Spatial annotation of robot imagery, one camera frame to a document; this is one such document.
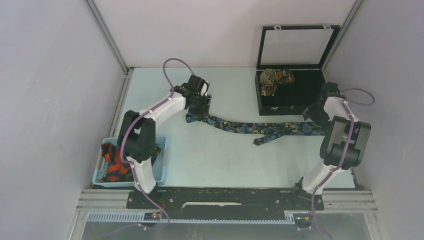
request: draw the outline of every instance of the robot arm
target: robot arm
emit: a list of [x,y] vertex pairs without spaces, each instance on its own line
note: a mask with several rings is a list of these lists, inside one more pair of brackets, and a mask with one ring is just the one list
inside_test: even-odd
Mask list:
[[[315,123],[327,129],[322,141],[319,156],[321,160],[315,168],[301,181],[301,187],[308,194],[317,188],[320,195],[324,187],[337,175],[350,167],[357,167],[364,156],[371,125],[356,118],[348,106],[346,97],[340,94],[337,84],[328,82],[324,85],[320,97],[303,113]],[[343,164],[337,170],[351,127],[350,116],[353,116],[353,132],[349,140]]]
[[131,123],[140,114],[148,112],[131,129],[124,150],[122,150],[125,151],[124,155],[127,160],[133,163],[131,166],[132,170],[139,180],[139,184],[135,183],[134,185],[138,190],[142,188],[146,193],[150,193],[156,186],[152,171],[154,162],[151,161],[151,157],[156,147],[157,127],[172,115],[185,109],[188,109],[192,115],[207,116],[212,98],[211,95],[208,95],[208,89],[209,82],[198,76],[191,75],[187,83],[174,88],[172,97],[164,98],[167,100],[165,102],[161,100],[159,103],[164,103],[155,110],[148,108],[139,112],[130,110],[125,113],[118,136],[118,145],[122,144],[124,135]]

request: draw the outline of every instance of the gray panel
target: gray panel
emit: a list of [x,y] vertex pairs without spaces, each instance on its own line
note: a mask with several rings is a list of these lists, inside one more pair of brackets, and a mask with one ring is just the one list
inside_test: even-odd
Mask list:
[[64,239],[124,74],[84,1],[0,11],[0,239]]
[[[350,107],[372,127],[359,176],[390,239],[424,236],[423,11],[422,0],[365,1],[325,69],[341,90],[375,95],[373,106]],[[370,101],[360,92],[346,95]]]

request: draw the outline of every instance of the black velvet tray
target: black velvet tray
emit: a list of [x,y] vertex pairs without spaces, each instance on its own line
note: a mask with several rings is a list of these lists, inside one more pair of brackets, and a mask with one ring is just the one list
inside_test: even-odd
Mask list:
[[[267,31],[290,30],[332,30],[319,62],[310,64],[261,64],[264,41]],[[261,44],[256,65],[255,87],[260,116],[301,115],[318,97],[322,85],[326,82],[322,66],[334,44],[340,27],[337,25],[308,26],[264,26],[262,28]],[[260,74],[264,69],[290,69],[295,81],[290,84],[278,85],[273,96],[261,95]]]

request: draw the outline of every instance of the aluminum frame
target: aluminum frame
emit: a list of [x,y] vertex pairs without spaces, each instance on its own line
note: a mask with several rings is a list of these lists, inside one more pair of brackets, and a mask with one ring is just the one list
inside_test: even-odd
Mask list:
[[[107,130],[107,138],[110,138],[114,135],[116,126],[119,122],[119,117],[122,113],[122,108],[124,107],[125,98],[127,97],[128,89],[130,88],[131,78],[133,77],[134,68],[130,68],[128,74],[125,76],[125,79],[122,81],[122,85],[119,91],[119,96],[116,101],[113,116],[110,119],[109,128]],[[102,164],[102,153],[99,151],[97,160],[95,162],[95,168],[99,169]]]
[[[127,209],[128,194],[131,190],[115,189],[84,189],[81,191],[75,214],[72,219],[72,226],[68,233],[68,240],[81,240],[89,216],[92,213],[114,212],[114,213],[134,213],[143,214],[157,212],[157,209]],[[377,206],[373,194],[370,190],[324,190],[322,193],[324,210],[317,211],[317,214],[363,214],[367,223],[371,240],[386,240],[387,236],[378,214]],[[285,211],[287,215],[308,213],[309,211]],[[219,221],[193,222],[192,220],[173,220],[172,223],[206,223],[216,224]],[[256,222],[245,222],[247,224],[257,224]],[[284,222],[262,222],[265,224],[284,224]]]
[[99,8],[97,7],[94,0],[84,0],[85,4],[87,5],[88,10],[91,12],[91,14],[94,17],[94,21],[97,23],[98,28],[100,29],[101,34],[105,38],[107,44],[109,45],[110,49],[112,50],[113,54],[115,55],[116,59],[118,60],[123,72],[125,74],[128,73],[129,68],[127,64],[125,63],[124,57],[122,57],[121,52],[118,49],[118,46],[112,37],[111,32],[108,29],[108,26],[106,26],[105,20],[103,19],[102,15],[100,14]]
[[365,0],[355,0],[355,2],[352,5],[352,8],[350,9],[349,13],[347,14],[346,19],[343,22],[343,25],[341,26],[340,32],[338,33],[337,38],[334,41],[334,45],[332,46],[330,52],[328,53],[327,59],[325,60],[322,71],[326,69],[329,62],[334,56],[334,53],[336,52],[337,48],[339,47],[343,37],[345,36],[346,32],[348,31],[349,27],[352,25],[353,20],[355,19],[355,16],[358,14],[362,4],[365,2]]

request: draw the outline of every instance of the light blue table surface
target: light blue table surface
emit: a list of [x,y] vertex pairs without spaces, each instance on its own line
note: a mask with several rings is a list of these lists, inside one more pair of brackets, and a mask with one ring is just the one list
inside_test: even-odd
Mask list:
[[[259,116],[254,67],[195,67],[195,74],[210,81],[209,113],[229,121],[303,122],[302,116]],[[188,81],[185,67],[167,68],[174,85]],[[136,68],[123,105],[141,111],[164,98],[170,86],[162,68]],[[323,136],[283,136],[256,146],[262,135],[225,132],[202,122],[186,123],[183,110],[159,126],[156,134],[168,137],[166,186],[289,188],[320,160]],[[354,188],[350,171],[337,175],[328,188]]]

